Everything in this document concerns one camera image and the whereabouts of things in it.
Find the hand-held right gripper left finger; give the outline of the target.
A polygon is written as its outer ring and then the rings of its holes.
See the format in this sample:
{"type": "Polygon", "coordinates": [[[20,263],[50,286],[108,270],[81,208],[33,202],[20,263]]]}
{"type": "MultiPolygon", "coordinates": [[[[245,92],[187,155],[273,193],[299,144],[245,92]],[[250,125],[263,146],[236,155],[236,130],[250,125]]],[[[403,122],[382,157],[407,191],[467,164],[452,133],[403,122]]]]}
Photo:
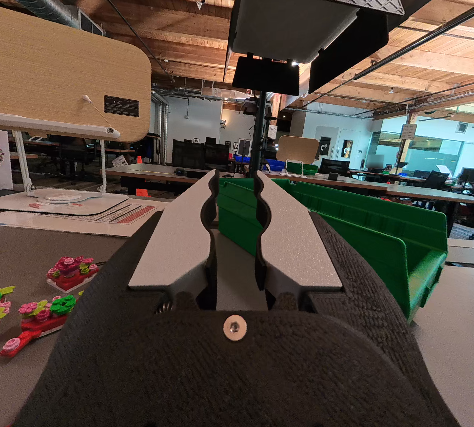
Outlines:
{"type": "Polygon", "coordinates": [[[130,289],[158,290],[170,299],[186,292],[198,305],[217,304],[217,254],[210,227],[218,192],[215,169],[167,205],[128,282],[130,289]]]}

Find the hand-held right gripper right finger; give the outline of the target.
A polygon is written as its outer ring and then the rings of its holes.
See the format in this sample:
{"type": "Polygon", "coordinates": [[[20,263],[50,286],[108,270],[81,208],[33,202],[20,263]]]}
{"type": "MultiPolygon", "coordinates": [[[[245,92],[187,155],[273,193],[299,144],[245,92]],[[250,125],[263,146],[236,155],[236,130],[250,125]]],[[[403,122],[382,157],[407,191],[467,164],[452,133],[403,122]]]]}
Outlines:
{"type": "Polygon", "coordinates": [[[272,296],[343,288],[311,212],[262,171],[254,175],[257,237],[255,276],[272,296]]]}

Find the lego flowers on white plate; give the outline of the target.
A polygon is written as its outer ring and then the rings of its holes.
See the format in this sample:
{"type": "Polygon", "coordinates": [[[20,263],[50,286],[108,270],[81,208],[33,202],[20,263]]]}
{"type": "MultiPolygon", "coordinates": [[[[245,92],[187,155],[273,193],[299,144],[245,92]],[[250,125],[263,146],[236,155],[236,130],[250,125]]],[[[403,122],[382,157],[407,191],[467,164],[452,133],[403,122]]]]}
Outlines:
{"type": "Polygon", "coordinates": [[[46,282],[68,294],[90,282],[100,269],[101,266],[94,262],[94,258],[65,256],[46,273],[46,282]]]}

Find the lego flowers on red base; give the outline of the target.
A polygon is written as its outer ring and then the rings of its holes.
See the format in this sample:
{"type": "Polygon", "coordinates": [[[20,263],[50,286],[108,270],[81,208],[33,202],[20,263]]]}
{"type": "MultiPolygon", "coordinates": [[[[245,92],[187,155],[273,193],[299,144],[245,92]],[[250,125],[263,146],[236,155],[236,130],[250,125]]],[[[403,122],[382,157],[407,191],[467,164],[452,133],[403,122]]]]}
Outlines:
{"type": "Polygon", "coordinates": [[[21,305],[18,309],[20,334],[5,342],[1,357],[13,358],[32,341],[61,330],[82,294],[83,291],[78,297],[56,296],[52,301],[41,300],[21,305]]]}

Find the lego leaf and pink flower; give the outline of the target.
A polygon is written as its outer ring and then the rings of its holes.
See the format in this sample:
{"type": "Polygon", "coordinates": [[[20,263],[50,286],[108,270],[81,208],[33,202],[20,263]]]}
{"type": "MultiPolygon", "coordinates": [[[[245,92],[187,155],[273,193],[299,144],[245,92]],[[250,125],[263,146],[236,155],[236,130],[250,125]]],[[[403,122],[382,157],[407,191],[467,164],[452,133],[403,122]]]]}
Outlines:
{"type": "Polygon", "coordinates": [[[11,302],[7,300],[7,296],[11,295],[14,290],[15,286],[6,286],[3,288],[0,288],[0,319],[2,320],[4,317],[6,317],[11,308],[11,302]]]}

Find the printed paper sheet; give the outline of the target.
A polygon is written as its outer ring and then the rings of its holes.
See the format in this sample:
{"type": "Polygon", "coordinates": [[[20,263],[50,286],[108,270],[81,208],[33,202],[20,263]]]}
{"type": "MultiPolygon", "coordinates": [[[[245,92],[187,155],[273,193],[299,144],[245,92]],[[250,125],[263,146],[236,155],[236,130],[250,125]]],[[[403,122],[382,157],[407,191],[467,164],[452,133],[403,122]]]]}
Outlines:
{"type": "Polygon", "coordinates": [[[152,199],[128,199],[93,216],[6,211],[1,212],[0,228],[131,237],[153,214],[163,211],[167,205],[168,202],[152,199]]]}

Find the large green plastic bin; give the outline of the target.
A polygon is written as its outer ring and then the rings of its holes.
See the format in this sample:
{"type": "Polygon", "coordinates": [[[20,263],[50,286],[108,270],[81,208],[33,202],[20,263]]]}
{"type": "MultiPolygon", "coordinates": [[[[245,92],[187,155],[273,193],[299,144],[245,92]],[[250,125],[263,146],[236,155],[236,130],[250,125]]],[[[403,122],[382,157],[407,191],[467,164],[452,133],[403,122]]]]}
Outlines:
{"type": "MultiPolygon", "coordinates": [[[[274,181],[318,214],[375,270],[408,322],[423,308],[447,258],[444,214],[308,183],[274,181]]],[[[262,226],[251,179],[220,179],[219,231],[252,255],[262,226]]],[[[323,228],[317,229],[323,240],[323,228]]],[[[336,269],[335,250],[324,243],[336,269]]]]}

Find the long wooden table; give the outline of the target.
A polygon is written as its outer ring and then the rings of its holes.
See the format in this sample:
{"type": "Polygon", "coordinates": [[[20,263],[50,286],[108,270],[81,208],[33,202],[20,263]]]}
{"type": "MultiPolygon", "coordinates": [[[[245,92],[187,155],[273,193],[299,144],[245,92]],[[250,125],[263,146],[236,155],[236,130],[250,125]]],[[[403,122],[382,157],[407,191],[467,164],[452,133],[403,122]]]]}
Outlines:
{"type": "Polygon", "coordinates": [[[195,183],[204,177],[210,170],[184,169],[183,174],[177,174],[176,168],[156,164],[130,164],[125,166],[101,170],[107,177],[119,177],[122,187],[143,188],[146,183],[195,183]]]}

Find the small green bin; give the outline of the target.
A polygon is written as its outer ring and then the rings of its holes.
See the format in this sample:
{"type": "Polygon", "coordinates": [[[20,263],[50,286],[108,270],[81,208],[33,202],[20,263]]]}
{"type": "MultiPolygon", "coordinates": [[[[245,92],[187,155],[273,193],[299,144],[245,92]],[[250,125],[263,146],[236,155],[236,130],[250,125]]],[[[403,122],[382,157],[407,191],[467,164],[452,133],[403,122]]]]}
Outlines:
{"type": "Polygon", "coordinates": [[[318,166],[304,164],[302,161],[297,160],[287,160],[285,171],[289,175],[314,176],[318,172],[318,166]]]}

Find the small wooden panel stand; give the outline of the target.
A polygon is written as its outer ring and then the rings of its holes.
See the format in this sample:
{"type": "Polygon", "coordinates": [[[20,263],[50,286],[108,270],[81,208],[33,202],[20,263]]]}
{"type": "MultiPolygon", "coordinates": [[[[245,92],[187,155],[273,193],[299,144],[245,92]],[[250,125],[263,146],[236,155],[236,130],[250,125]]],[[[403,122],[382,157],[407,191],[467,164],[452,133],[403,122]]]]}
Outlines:
{"type": "Polygon", "coordinates": [[[282,135],[278,140],[276,160],[301,161],[303,164],[312,164],[316,159],[319,149],[317,139],[302,138],[298,136],[282,135]]]}

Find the dark metal pole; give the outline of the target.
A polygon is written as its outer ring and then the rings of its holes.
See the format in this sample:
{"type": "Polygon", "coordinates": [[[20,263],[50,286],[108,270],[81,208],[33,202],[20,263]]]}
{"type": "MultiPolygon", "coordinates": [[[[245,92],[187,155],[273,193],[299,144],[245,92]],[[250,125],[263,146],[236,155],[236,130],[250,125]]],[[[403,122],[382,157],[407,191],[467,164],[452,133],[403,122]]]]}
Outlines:
{"type": "Polygon", "coordinates": [[[252,137],[252,148],[250,156],[249,176],[254,178],[262,164],[264,152],[264,124],[266,114],[266,95],[265,91],[261,91],[258,100],[258,110],[254,125],[254,134],[252,137]]]}

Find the wooden panel white stand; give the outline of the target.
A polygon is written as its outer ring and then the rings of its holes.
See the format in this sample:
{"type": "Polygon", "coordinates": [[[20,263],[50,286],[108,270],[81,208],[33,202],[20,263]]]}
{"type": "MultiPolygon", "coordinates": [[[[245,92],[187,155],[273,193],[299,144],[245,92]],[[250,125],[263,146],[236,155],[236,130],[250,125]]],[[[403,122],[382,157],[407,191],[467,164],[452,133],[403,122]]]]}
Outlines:
{"type": "Polygon", "coordinates": [[[94,216],[128,199],[107,193],[105,141],[136,142],[150,125],[151,64],[139,48],[1,9],[0,127],[12,131],[24,191],[1,196],[1,211],[94,216]],[[99,191],[37,189],[22,132],[96,139],[99,191]]]}

